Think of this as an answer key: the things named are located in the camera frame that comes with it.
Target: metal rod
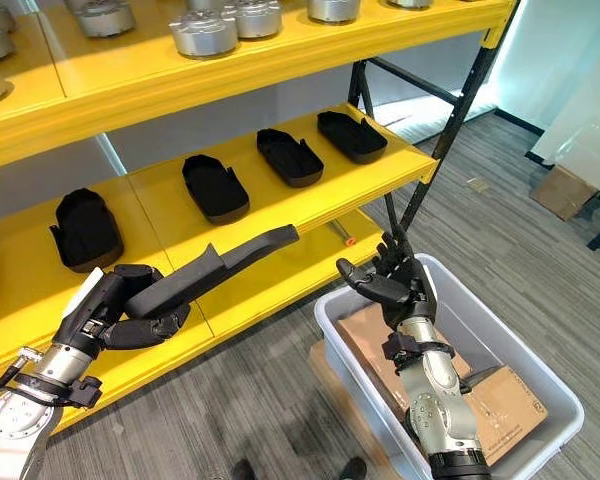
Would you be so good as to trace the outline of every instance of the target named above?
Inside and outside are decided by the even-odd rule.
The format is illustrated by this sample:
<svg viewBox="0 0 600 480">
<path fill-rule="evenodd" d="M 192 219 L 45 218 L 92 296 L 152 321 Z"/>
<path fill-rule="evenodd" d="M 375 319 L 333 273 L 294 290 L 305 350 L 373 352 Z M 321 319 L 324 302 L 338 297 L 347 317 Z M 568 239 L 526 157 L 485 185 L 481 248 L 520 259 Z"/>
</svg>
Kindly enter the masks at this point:
<svg viewBox="0 0 600 480">
<path fill-rule="evenodd" d="M 386 70 L 387 72 L 401 78 L 405 82 L 409 82 L 411 85 L 418 87 L 420 90 L 424 90 L 431 95 L 438 97 L 440 100 L 444 100 L 451 105 L 455 105 L 458 102 L 458 97 L 448 92 L 442 87 L 439 87 L 424 78 L 414 75 L 411 72 L 395 65 L 394 63 L 387 62 L 380 57 L 370 58 L 369 61 L 374 65 Z"/>
<path fill-rule="evenodd" d="M 336 232 L 338 234 L 338 236 L 340 238 L 342 238 L 342 242 L 347 246 L 350 247 L 352 245 L 355 245 L 356 242 L 358 241 L 356 239 L 356 237 L 354 237 L 353 235 L 351 235 L 346 228 L 344 228 L 344 226 L 342 225 L 342 223 L 340 223 L 338 220 L 331 220 L 329 222 L 329 225 L 331 226 L 331 229 Z"/>
<path fill-rule="evenodd" d="M 413 222 L 413 219 L 416 213 L 418 212 L 418 209 L 420 208 L 424 197 L 429 191 L 429 188 L 431 187 L 431 184 L 433 183 L 433 180 L 435 179 L 436 175 L 440 171 L 440 167 L 442 166 L 444 159 L 447 157 L 447 153 L 449 153 L 451 145 L 453 144 L 454 140 L 456 139 L 456 136 L 458 135 L 458 132 L 460 131 L 460 127 L 462 127 L 462 124 L 464 123 L 464 119 L 466 118 L 467 113 L 469 112 L 469 108 L 471 107 L 471 104 L 473 103 L 473 100 L 475 99 L 476 94 L 478 93 L 478 89 L 482 85 L 482 82 L 484 82 L 484 79 L 486 78 L 487 74 L 489 73 L 489 70 L 491 69 L 491 66 L 493 65 L 493 61 L 495 60 L 496 55 L 498 54 L 498 50 L 502 45 L 503 39 L 507 35 L 507 31 L 511 26 L 511 22 L 515 17 L 519 6 L 520 2 L 516 1 L 516 4 L 514 5 L 513 10 L 511 12 L 511 16 L 507 21 L 507 25 L 504 31 L 502 32 L 502 36 L 500 37 L 500 41 L 496 48 L 488 49 L 485 47 L 481 47 L 478 51 L 478 55 L 476 55 L 476 59 L 474 60 L 473 65 L 471 66 L 469 75 L 467 76 L 467 79 L 465 80 L 464 85 L 462 86 L 460 97 L 458 97 L 458 100 L 453 107 L 453 111 L 451 112 L 451 115 L 449 116 L 449 119 L 447 120 L 447 123 L 444 126 L 444 130 L 438 138 L 438 143 L 436 143 L 436 147 L 434 148 L 433 153 L 431 154 L 433 158 L 438 160 L 438 165 L 436 165 L 436 169 L 434 170 L 433 175 L 429 180 L 429 183 L 418 183 L 416 191 L 411 196 L 411 199 L 409 200 L 409 205 L 407 205 L 407 208 L 404 214 L 402 215 L 400 224 L 404 227 L 405 231 Z"/>
<path fill-rule="evenodd" d="M 396 207 L 393 204 L 393 195 L 391 192 L 385 194 L 384 204 L 387 207 L 387 214 L 389 215 L 389 225 L 391 225 L 391 233 L 395 235 L 398 227 L 398 217 L 396 216 Z"/>
<path fill-rule="evenodd" d="M 367 115 L 374 118 L 373 114 L 373 102 L 371 100 L 371 92 L 369 91 L 369 83 L 367 82 L 366 75 L 366 61 L 361 62 L 362 65 L 358 69 L 358 87 L 362 94 L 362 103 L 364 104 L 364 110 Z M 391 225 L 391 232 L 395 233 L 398 226 L 398 217 L 396 216 L 396 209 L 393 204 L 393 196 L 391 192 L 385 194 L 384 203 L 387 207 L 387 215 L 389 216 L 389 224 Z"/>
<path fill-rule="evenodd" d="M 358 108 L 358 104 L 360 103 L 360 65 L 362 64 L 361 60 L 353 63 L 353 68 L 351 69 L 351 82 L 349 83 L 349 98 L 348 101 L 351 105 Z"/>
<path fill-rule="evenodd" d="M 358 88 L 362 94 L 362 103 L 364 105 L 364 111 L 371 118 L 375 118 L 373 114 L 373 102 L 371 101 L 371 92 L 369 92 L 369 84 L 367 83 L 367 75 L 365 69 L 367 67 L 367 61 L 362 60 L 360 68 L 358 69 Z"/>
</svg>

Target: shelf post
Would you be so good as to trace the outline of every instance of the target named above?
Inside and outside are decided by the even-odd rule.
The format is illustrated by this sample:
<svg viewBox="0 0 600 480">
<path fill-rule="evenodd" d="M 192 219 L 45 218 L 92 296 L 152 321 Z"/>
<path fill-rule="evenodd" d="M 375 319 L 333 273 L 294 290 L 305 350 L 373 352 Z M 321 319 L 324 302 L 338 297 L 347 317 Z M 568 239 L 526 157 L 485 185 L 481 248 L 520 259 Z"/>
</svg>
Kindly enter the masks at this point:
<svg viewBox="0 0 600 480">
<path fill-rule="evenodd" d="M 435 160 L 438 160 L 436 168 L 433 174 L 431 175 L 431 178 L 429 179 L 428 183 L 418 183 L 416 191 L 411 196 L 409 204 L 407 205 L 407 209 L 405 210 L 404 214 L 402 215 L 402 218 L 400 219 L 400 225 L 402 225 L 402 227 L 405 230 L 407 230 L 413 222 L 413 219 L 416 213 L 418 212 L 418 209 L 420 208 L 424 197 L 426 196 L 433 180 L 438 174 L 438 171 L 440 170 L 444 159 L 447 157 L 447 154 L 451 149 L 451 145 L 453 145 L 453 142 L 455 141 L 456 136 L 460 131 L 460 127 L 462 127 L 467 113 L 469 112 L 469 108 L 471 107 L 471 104 L 473 103 L 473 100 L 475 99 L 476 94 L 478 93 L 478 89 L 482 85 L 482 82 L 484 82 L 487 73 L 489 73 L 489 70 L 493 65 L 493 61 L 495 60 L 496 55 L 498 54 L 500 45 L 502 45 L 502 41 L 506 36 L 509 26 L 511 25 L 511 21 L 513 20 L 513 17 L 516 14 L 518 5 L 519 0 L 512 0 L 511 13 L 507 18 L 505 24 L 500 29 L 498 29 L 497 36 L 495 37 L 497 38 L 497 42 L 495 42 L 495 44 L 485 42 L 485 40 L 483 39 L 483 46 L 481 46 L 480 50 L 478 51 L 478 55 L 476 56 L 473 65 L 471 66 L 469 75 L 467 76 L 464 85 L 462 86 L 460 96 L 458 97 L 457 102 L 453 107 L 453 111 L 451 112 L 451 115 L 449 116 L 449 119 L 447 120 L 447 123 L 445 124 L 444 129 L 442 130 L 442 133 L 438 137 L 438 142 L 436 143 L 433 153 L 431 154 L 431 156 Z M 494 36 L 492 35 L 490 37 L 489 33 L 490 32 L 487 32 L 484 38 L 490 38 L 493 42 Z"/>
<path fill-rule="evenodd" d="M 351 83 L 349 85 L 349 103 L 358 108 L 360 96 L 362 95 L 362 103 L 364 105 L 365 114 L 369 115 L 371 118 L 375 118 L 373 114 L 371 92 L 369 91 L 369 83 L 367 82 L 366 67 L 367 60 L 359 60 L 353 64 L 353 70 L 351 71 Z M 387 208 L 387 214 L 389 215 L 391 232 L 396 233 L 398 217 L 396 215 L 396 208 L 393 203 L 393 196 L 391 195 L 391 192 L 384 195 L 384 203 Z"/>
</svg>

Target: gray plastic bin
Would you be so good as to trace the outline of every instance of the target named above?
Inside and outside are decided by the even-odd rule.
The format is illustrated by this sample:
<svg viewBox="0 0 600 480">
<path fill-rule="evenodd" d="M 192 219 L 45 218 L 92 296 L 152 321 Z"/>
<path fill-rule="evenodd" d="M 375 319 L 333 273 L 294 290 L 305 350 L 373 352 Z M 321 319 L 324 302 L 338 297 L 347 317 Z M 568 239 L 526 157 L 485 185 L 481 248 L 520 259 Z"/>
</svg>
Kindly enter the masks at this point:
<svg viewBox="0 0 600 480">
<path fill-rule="evenodd" d="M 436 328 L 475 371 L 509 365 L 547 407 L 548 417 L 492 468 L 493 478 L 531 478 L 581 428 L 578 398 L 545 363 L 435 258 L 418 254 L 438 298 Z M 321 297 L 315 316 L 324 331 L 325 354 L 406 480 L 430 479 L 429 466 L 342 340 L 334 324 L 371 303 L 349 287 Z"/>
</svg>

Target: black foam piece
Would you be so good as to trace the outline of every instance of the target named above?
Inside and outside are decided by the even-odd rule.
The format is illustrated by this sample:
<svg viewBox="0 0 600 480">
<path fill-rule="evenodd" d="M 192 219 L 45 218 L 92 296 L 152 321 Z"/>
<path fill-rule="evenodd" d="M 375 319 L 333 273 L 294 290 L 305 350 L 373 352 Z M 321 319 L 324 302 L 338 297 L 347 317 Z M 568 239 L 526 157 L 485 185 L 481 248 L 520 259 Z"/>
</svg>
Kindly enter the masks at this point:
<svg viewBox="0 0 600 480">
<path fill-rule="evenodd" d="M 257 145 L 267 163 L 290 187 L 308 187 L 322 177 L 324 164 L 304 139 L 298 143 L 286 132 L 267 128 L 258 132 Z"/>
<path fill-rule="evenodd" d="M 262 233 L 223 255 L 208 245 L 198 258 L 130 298 L 124 311 L 131 318 L 150 318 L 188 304 L 249 265 L 299 239 L 295 227 L 287 225 Z"/>
<path fill-rule="evenodd" d="M 182 176 L 191 198 L 209 222 L 226 225 L 235 222 L 249 210 L 249 195 L 232 168 L 207 155 L 194 155 L 185 160 Z"/>
<path fill-rule="evenodd" d="M 354 163 L 376 161 L 387 146 L 387 139 L 376 132 L 366 119 L 358 123 L 344 113 L 319 113 L 318 130 Z"/>
<path fill-rule="evenodd" d="M 116 220 L 100 195 L 86 188 L 66 195 L 50 228 L 62 264 L 76 273 L 106 267 L 124 252 Z"/>
</svg>

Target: gray carpet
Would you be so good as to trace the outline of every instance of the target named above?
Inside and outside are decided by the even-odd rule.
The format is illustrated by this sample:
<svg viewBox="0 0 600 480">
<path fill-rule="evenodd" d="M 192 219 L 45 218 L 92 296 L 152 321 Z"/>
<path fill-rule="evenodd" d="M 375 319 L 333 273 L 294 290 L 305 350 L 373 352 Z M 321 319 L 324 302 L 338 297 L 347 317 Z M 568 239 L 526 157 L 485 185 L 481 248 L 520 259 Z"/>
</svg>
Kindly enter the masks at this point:
<svg viewBox="0 0 600 480">
<path fill-rule="evenodd" d="M 600 479 L 600 250 L 586 248 L 600 205 L 564 223 L 530 200 L 546 174 L 522 158 L 535 140 L 491 114 L 466 124 L 410 238 L 582 400 L 582 432 L 537 478 Z M 474 177 L 490 188 L 474 191 Z M 401 208 L 411 189 L 398 192 Z M 381 201 L 367 211 L 386 226 Z M 228 479 L 242 457 L 261 479 L 335 478 L 362 452 L 307 362 L 321 338 L 313 302 L 331 288 L 56 435 L 42 478 Z"/>
</svg>

